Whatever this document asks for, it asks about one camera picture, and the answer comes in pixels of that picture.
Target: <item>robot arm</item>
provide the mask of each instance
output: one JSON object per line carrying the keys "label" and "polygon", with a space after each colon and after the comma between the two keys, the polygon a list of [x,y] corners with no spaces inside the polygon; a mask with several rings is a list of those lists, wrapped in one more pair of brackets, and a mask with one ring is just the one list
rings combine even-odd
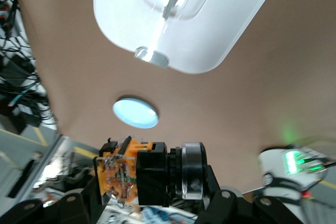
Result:
{"label": "robot arm", "polygon": [[251,204],[221,190],[202,143],[183,143],[167,152],[163,142],[122,144],[108,141],[95,160],[97,176],[80,194],[69,194],[43,208],[39,200],[23,201],[0,217],[0,223],[97,223],[106,202],[169,206],[174,196],[203,200],[196,224],[302,222],[277,198],[258,196]]}

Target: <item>black cable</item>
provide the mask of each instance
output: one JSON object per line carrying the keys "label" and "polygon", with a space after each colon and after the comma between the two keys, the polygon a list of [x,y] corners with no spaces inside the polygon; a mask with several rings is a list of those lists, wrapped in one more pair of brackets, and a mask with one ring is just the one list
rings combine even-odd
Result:
{"label": "black cable", "polygon": [[28,42],[28,40],[27,40],[25,37],[21,37],[21,39],[22,39],[27,45],[29,45],[29,42]]}
{"label": "black cable", "polygon": [[325,168],[336,166],[336,162],[324,165]]}
{"label": "black cable", "polygon": [[40,125],[56,125],[58,122],[55,122],[55,123],[44,123],[44,122],[41,122]]}
{"label": "black cable", "polygon": [[17,91],[17,92],[15,92],[15,91],[8,91],[8,90],[6,90],[6,91],[2,90],[2,92],[3,93],[7,93],[7,94],[15,94],[15,95],[23,95],[23,96],[29,96],[29,95],[32,95],[32,94],[36,94],[36,92],[34,90],[31,90],[31,91],[28,90],[27,92],[24,92],[24,90]]}
{"label": "black cable", "polygon": [[4,78],[2,76],[0,76],[0,78],[4,79],[4,81],[6,80],[31,80],[31,81],[39,81],[38,79],[30,79],[30,78],[22,78],[22,77],[13,77],[13,78]]}
{"label": "black cable", "polygon": [[6,54],[4,54],[4,57],[7,58],[7,59],[9,60],[9,62],[12,62],[14,65],[16,65],[16,66],[21,70],[21,72],[20,72],[21,74],[25,74],[27,77],[32,76],[32,75],[36,75],[36,74],[35,74],[36,69],[35,69],[34,65],[31,63],[32,60],[30,60],[29,58],[26,58],[26,60],[29,61],[30,68],[33,70],[31,73],[29,73],[29,72],[27,72],[25,69],[23,69],[21,65],[18,65],[18,64],[14,61],[13,57],[9,57],[9,56],[7,56]]}
{"label": "black cable", "polygon": [[[22,92],[23,91],[26,91],[27,89],[30,89],[30,88],[33,88],[34,86],[36,86],[36,85],[39,85],[39,84],[41,84],[40,82],[38,82],[38,81],[35,81],[34,83],[31,83],[31,84],[29,84],[29,85],[26,85],[26,86],[20,86],[20,87],[15,87],[15,86],[7,86],[7,85],[5,85],[5,83],[0,83],[0,86],[2,86],[3,88],[8,88],[8,89],[10,89],[10,90],[13,90],[13,89],[21,89],[22,90]],[[25,93],[31,93],[31,92],[35,92],[34,90],[28,90],[27,92],[25,92]]]}
{"label": "black cable", "polygon": [[7,39],[3,39],[3,40],[4,40],[4,44],[2,45],[1,51],[4,50],[5,45],[6,45],[6,43],[7,43]]}
{"label": "black cable", "polygon": [[23,46],[21,43],[20,43],[20,41],[18,40],[18,38],[17,37],[15,37],[15,40],[16,40],[16,42],[19,44],[19,46],[20,46],[20,48],[21,47],[24,47],[24,48],[29,48],[29,49],[31,49],[31,47],[30,46]]}
{"label": "black cable", "polygon": [[9,48],[4,48],[5,46],[5,43],[3,45],[3,48],[0,49],[0,52],[4,55],[4,57],[6,57],[7,59],[11,60],[11,57],[9,57],[7,54],[3,53],[3,52],[13,52],[13,53],[17,53],[17,54],[21,54],[21,56],[29,61],[34,61],[35,59],[34,58],[29,58],[28,56],[26,56],[24,53],[22,53],[22,51],[17,48],[17,47],[9,47]]}
{"label": "black cable", "polygon": [[41,110],[40,107],[38,106],[39,100],[38,99],[28,99],[26,96],[23,98],[25,101],[27,101],[29,104],[33,105],[36,109],[39,111]]}
{"label": "black cable", "polygon": [[47,111],[50,111],[50,109],[46,109],[46,110],[41,110],[41,109],[40,109],[40,112],[43,112],[43,113],[44,113],[44,112],[47,112]]}
{"label": "black cable", "polygon": [[22,95],[23,97],[29,97],[29,98],[34,98],[35,94],[34,92],[13,92],[13,91],[2,91],[2,94],[8,94],[8,95]]}
{"label": "black cable", "polygon": [[[30,107],[39,111],[40,112],[40,118],[45,121],[45,120],[50,120],[50,119],[53,119],[54,118],[54,114],[50,111],[50,109],[48,110],[41,110],[41,108],[38,106],[38,102],[37,101],[34,101],[34,102],[31,102],[31,101],[28,101],[30,103]],[[43,116],[43,113],[47,112],[47,111],[50,111],[50,115],[48,116]],[[56,124],[56,121],[55,123],[46,123],[45,125],[52,125],[52,124]]]}

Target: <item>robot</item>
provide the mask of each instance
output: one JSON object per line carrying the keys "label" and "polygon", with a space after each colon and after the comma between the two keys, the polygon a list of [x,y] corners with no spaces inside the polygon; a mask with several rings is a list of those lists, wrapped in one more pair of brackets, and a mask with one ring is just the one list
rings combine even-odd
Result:
{"label": "robot", "polygon": [[332,165],[328,157],[290,145],[264,150],[259,159],[265,191],[249,203],[235,190],[220,188],[202,143],[183,143],[168,152],[163,142],[109,139],[93,160],[96,177],[80,194],[67,194],[46,208],[39,200],[20,202],[0,223],[93,224],[108,202],[168,207],[176,197],[198,204],[196,224],[306,223],[298,204],[301,192]]}

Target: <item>electronic component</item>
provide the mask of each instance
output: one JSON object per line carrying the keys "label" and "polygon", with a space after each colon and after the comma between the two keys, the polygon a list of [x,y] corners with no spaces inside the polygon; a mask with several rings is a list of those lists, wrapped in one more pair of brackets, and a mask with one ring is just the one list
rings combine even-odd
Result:
{"label": "electronic component", "polygon": [[138,151],[150,151],[152,146],[152,142],[140,144],[136,139],[128,137],[114,151],[103,152],[102,157],[97,157],[95,161],[100,195],[108,195],[120,204],[132,203],[138,196],[135,173]]}
{"label": "electronic component", "polygon": [[300,151],[289,151],[282,156],[282,160],[286,174],[296,174],[303,171],[316,173],[325,170],[321,162],[316,162],[316,159],[306,157]]}

